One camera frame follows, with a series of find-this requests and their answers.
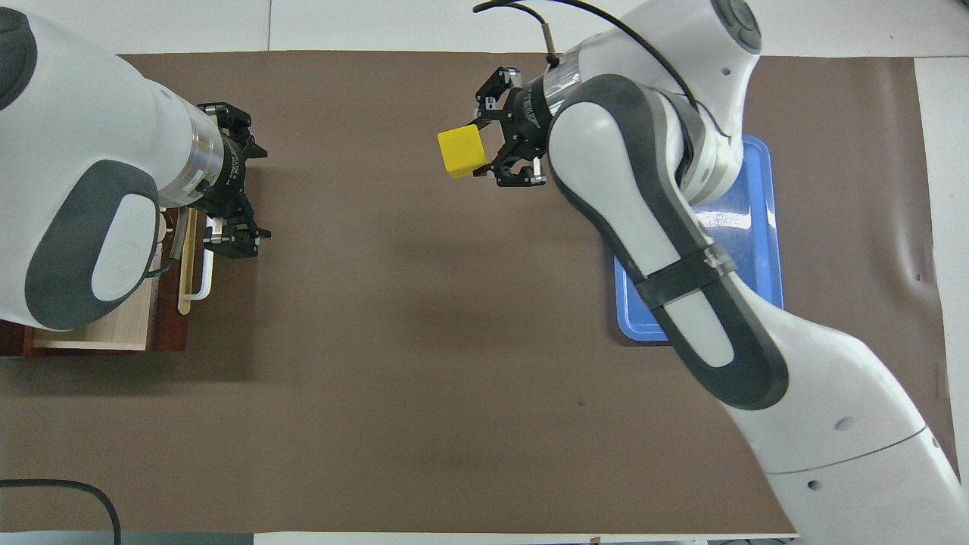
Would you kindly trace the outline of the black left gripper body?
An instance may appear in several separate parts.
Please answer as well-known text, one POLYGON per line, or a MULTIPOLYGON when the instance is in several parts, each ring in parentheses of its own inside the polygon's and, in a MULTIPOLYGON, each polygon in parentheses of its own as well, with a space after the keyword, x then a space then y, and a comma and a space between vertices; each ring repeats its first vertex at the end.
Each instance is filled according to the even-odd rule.
POLYGON ((240 195, 245 190, 245 159, 240 147, 222 132, 220 141, 223 146, 220 172, 201 182, 201 211, 208 216, 242 216, 240 195))

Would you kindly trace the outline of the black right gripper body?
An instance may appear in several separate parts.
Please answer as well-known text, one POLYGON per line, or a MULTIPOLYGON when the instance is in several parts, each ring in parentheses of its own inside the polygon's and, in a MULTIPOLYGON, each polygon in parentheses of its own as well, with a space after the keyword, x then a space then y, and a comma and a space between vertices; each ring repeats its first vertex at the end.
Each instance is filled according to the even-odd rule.
POLYGON ((511 156, 544 156, 553 115, 548 108, 542 79, 509 90, 504 108, 511 114, 502 121, 505 144, 511 156))

